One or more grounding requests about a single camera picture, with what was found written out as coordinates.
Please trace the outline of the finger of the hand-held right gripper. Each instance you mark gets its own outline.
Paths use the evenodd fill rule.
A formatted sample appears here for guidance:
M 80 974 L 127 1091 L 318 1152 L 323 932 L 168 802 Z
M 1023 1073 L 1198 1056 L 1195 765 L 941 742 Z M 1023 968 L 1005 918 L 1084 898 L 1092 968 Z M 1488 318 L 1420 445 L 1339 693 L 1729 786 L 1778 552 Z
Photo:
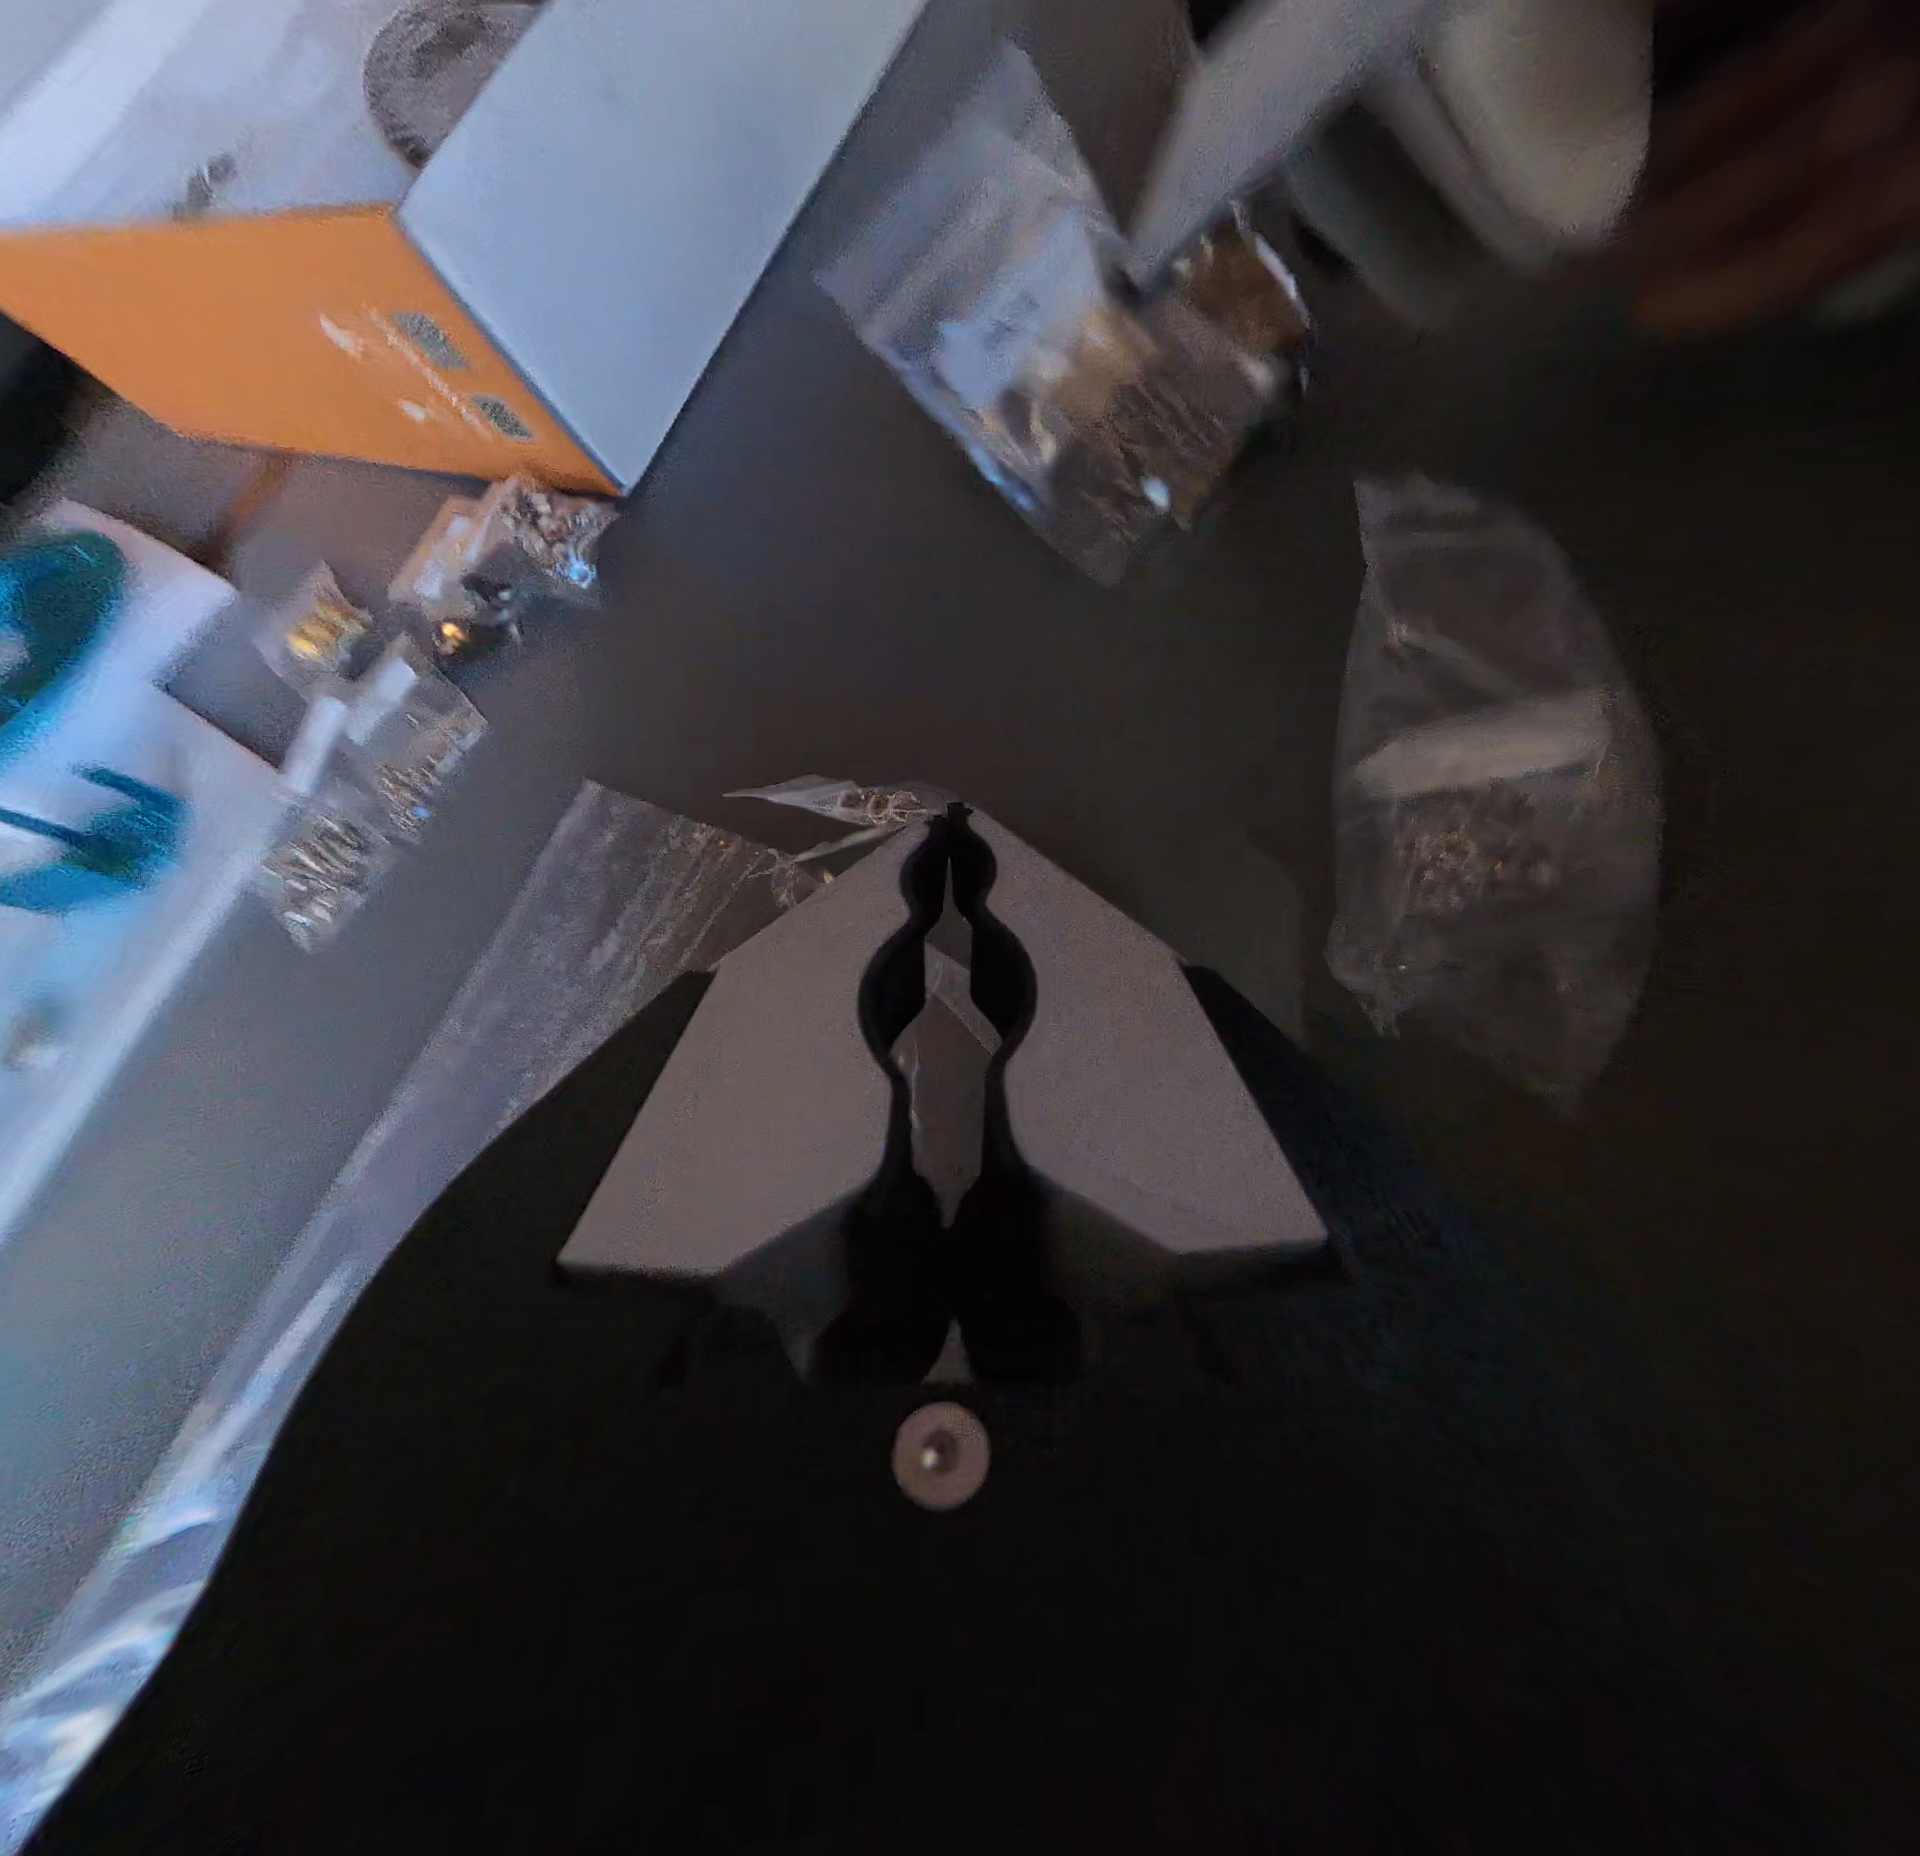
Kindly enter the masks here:
M 1189 65 L 1136 210 L 1136 283 L 1157 283 L 1233 199 L 1275 176 L 1460 0 L 1248 0 Z

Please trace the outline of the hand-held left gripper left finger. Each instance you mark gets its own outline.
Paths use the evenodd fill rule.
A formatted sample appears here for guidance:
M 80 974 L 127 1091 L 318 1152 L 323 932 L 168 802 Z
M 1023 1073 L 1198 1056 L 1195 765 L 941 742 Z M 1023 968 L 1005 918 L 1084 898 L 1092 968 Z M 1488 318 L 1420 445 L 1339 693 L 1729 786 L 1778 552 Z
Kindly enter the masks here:
M 927 1379 L 943 1213 L 897 1045 L 927 1006 L 946 823 L 913 820 L 727 953 L 558 1253 L 764 1315 L 813 1379 Z

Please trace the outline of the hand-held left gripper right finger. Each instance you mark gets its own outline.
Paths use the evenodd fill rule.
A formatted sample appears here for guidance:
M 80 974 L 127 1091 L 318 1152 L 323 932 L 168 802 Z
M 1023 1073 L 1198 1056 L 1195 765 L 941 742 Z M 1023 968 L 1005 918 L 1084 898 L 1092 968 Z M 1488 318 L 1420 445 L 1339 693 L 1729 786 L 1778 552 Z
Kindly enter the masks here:
M 946 1222 L 971 1379 L 1074 1379 L 1136 1314 L 1330 1262 L 1330 1232 L 1189 965 L 989 814 L 946 811 L 969 1000 L 993 1029 Z

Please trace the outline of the clear plastic bag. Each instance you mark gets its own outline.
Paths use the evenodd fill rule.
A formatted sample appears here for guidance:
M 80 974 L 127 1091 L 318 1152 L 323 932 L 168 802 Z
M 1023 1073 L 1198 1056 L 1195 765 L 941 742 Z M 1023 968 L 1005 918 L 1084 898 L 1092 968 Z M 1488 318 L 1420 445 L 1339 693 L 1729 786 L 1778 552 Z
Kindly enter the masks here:
M 744 835 L 584 786 L 447 1017 L 253 1305 L 60 1623 L 3 1683 L 3 1849 L 204 1599 L 301 1385 L 433 1196 L 672 980 L 819 890 Z

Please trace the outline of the small labelled clear zip bag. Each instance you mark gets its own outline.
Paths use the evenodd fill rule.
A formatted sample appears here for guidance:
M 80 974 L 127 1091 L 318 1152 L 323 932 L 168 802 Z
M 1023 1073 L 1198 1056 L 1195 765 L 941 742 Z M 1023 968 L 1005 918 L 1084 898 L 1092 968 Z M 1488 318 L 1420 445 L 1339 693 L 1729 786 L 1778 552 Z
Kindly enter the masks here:
M 727 799 L 799 811 L 832 826 L 832 835 L 789 854 L 783 868 L 772 870 L 772 892 L 783 907 L 796 907 L 807 896 L 824 892 L 839 872 L 874 854 L 881 840 L 892 840 L 909 823 L 932 820 L 950 805 L 950 793 L 932 783 L 871 786 L 857 780 L 828 780 L 827 772 L 801 772 L 777 786 L 728 789 Z

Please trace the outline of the zip bag of mixed hardware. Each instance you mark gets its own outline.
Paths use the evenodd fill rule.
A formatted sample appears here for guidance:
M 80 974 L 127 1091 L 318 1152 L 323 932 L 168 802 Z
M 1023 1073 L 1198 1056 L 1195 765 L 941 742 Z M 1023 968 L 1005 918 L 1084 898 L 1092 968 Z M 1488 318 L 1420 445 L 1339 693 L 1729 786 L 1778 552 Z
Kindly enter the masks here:
M 1116 586 L 1163 502 L 1116 432 L 1158 357 L 1112 277 L 1116 226 L 1033 60 L 1000 44 L 819 283 L 971 470 Z

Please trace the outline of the orange and white box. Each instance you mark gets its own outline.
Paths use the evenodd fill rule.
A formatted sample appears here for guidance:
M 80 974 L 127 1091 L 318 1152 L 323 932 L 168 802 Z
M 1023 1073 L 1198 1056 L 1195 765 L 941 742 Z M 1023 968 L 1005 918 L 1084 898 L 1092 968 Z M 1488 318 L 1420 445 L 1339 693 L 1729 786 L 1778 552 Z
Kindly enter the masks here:
M 3 0 L 3 315 L 234 445 L 630 494 L 932 0 L 552 0 L 424 169 L 407 0 Z

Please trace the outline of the grey desk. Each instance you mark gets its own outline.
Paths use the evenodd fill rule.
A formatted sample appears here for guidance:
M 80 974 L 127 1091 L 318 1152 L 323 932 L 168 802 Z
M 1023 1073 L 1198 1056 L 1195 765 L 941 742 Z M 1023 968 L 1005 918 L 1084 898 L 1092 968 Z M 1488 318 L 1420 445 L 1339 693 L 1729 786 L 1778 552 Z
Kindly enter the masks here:
M 1308 275 L 1296 430 L 1104 589 L 813 279 L 998 38 L 1130 201 L 1172 0 L 935 0 L 612 530 L 600 604 L 484 679 L 428 841 L 320 953 L 242 896 L 3 1245 L 3 1635 L 93 1567 L 577 783 L 720 823 L 807 769 L 954 789 L 1233 980 L 1646 1307 L 1765 1571 L 1913 1584 L 1916 315 L 1667 345 L 1561 275 L 1408 332 Z M 1396 470 L 1539 522 L 1657 720 L 1657 965 L 1576 1118 L 1373 1038 L 1321 959 L 1352 478 Z

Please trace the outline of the person's right hand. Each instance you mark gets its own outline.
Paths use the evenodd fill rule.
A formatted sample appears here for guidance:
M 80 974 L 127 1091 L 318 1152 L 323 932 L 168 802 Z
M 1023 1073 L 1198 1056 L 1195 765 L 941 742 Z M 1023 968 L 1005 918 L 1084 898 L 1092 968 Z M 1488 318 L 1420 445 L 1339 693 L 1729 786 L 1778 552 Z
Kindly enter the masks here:
M 1916 0 L 1643 0 L 1656 104 L 1622 264 L 1646 332 L 1814 315 L 1916 257 Z

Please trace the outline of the silver foil bag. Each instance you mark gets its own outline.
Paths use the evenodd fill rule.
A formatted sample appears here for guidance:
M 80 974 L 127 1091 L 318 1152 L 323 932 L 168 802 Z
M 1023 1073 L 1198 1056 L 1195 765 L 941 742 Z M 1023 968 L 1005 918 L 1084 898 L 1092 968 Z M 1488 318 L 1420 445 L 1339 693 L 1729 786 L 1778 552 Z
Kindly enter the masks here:
M 1154 530 L 1195 527 L 1296 407 L 1308 335 L 1291 267 L 1244 210 L 1189 242 L 1157 291 L 1110 292 L 1049 393 L 1049 510 L 1074 554 L 1122 563 Z

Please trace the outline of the zip bag of gold screws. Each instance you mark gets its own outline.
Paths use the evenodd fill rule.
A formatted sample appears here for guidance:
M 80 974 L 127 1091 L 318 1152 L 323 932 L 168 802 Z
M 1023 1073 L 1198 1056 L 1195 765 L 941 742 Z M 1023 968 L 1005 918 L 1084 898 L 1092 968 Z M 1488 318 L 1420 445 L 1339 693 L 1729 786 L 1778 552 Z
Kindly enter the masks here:
M 323 951 L 348 929 L 399 850 L 424 841 L 485 731 L 479 709 L 411 637 L 306 709 L 256 870 L 263 903 L 297 949 Z

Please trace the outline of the white foam sheet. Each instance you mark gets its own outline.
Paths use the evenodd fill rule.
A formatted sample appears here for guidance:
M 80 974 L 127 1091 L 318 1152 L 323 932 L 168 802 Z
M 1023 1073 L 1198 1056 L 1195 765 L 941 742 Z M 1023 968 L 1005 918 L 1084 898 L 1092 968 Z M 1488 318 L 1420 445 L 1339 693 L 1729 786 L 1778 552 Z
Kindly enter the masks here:
M 182 793 L 186 835 L 168 872 L 113 903 L 65 918 L 3 912 L 3 1029 L 47 1000 L 69 1034 L 60 1067 L 3 1073 L 3 1236 L 226 919 L 279 814 L 277 769 L 168 688 L 231 615 L 226 581 L 71 498 L 44 522 L 115 540 L 127 554 L 127 599 L 52 733 L 3 766 L 3 809 L 80 826 L 108 809 L 108 796 L 80 780 L 102 765 Z

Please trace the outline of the clear bagged part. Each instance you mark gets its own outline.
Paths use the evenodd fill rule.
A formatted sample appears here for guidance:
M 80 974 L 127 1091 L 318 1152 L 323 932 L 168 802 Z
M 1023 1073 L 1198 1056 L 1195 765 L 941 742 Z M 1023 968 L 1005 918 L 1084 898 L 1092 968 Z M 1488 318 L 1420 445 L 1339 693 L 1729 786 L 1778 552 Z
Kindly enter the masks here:
M 424 169 L 552 0 L 407 0 L 370 40 L 363 93 L 381 140 Z

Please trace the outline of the small dark blue bracket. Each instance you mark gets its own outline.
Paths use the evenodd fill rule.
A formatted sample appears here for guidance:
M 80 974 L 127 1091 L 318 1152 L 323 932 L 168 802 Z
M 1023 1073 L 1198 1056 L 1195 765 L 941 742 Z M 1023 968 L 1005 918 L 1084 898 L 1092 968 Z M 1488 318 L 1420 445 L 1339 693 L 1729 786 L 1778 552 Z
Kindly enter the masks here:
M 69 826 L 29 811 L 3 811 L 3 829 L 52 844 L 52 854 L 3 872 L 3 907 L 65 918 L 151 890 L 177 862 L 186 802 L 102 765 L 80 780 L 108 796 L 108 809 Z

